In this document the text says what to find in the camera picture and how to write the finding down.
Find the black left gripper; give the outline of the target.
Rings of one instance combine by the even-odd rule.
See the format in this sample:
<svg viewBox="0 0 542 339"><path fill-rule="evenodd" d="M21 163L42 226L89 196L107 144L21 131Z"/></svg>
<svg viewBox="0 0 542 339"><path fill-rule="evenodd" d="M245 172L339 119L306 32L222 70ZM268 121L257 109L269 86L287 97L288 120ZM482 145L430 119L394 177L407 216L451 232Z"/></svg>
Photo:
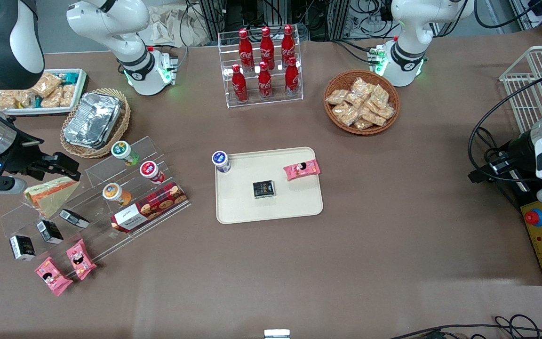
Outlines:
<svg viewBox="0 0 542 339"><path fill-rule="evenodd" d="M535 146L531 131L521 133L500 147L490 147L487 155L493 155L495 159L486 161L487 164L482 167L471 160L474 170L468 174L468 178L472 183L536 181Z"/></svg>

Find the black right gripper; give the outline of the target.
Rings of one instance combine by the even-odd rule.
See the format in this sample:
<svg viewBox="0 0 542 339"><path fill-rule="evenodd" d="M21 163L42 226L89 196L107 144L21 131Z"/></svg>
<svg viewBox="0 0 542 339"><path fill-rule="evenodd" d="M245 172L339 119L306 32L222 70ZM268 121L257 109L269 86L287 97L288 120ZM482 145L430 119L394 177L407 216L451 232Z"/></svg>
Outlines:
<svg viewBox="0 0 542 339"><path fill-rule="evenodd" d="M16 137L8 150L0 155L0 168L11 174L29 176L42 181L46 173L63 175L75 182L80 181L79 163L66 154L54 153L52 165L48 154L40 150L43 141L31 140L28 137Z"/></svg>

